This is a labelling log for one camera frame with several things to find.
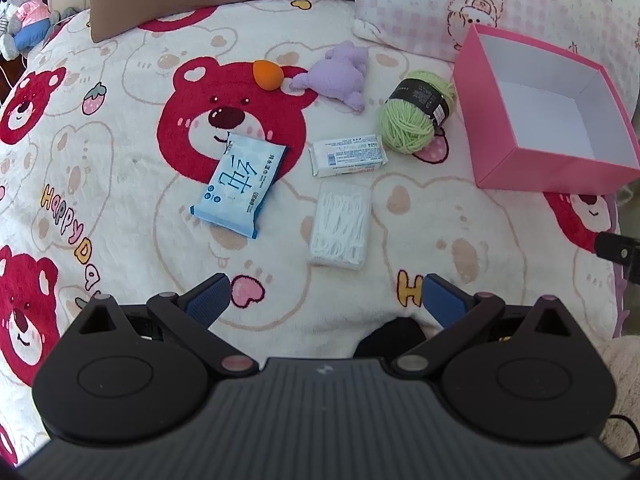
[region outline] white logo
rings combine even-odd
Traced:
[[[327,375],[327,374],[330,374],[331,372],[333,372],[334,368],[332,366],[329,366],[329,365],[324,365],[324,366],[322,366],[322,368],[316,368],[316,371],[319,374]]]

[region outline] pink box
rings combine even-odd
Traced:
[[[640,177],[640,146],[603,66],[475,25],[453,76],[478,187],[607,194]]]

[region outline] metal screw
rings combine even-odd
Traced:
[[[222,367],[229,372],[245,372],[254,365],[246,355],[228,355],[222,359]]]
[[[409,354],[403,355],[396,361],[398,367],[405,372],[421,372],[429,366],[429,361],[421,355]]]

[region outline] black robotic device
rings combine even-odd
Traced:
[[[270,358],[262,371],[206,326],[217,274],[178,296],[94,297],[33,399],[52,440],[27,480],[623,480],[598,441],[614,381],[553,296],[467,296],[466,314],[397,358]]]

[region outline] orange egg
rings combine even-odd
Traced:
[[[282,85],[284,72],[275,63],[259,59],[254,61],[254,79],[263,90],[275,90]]]

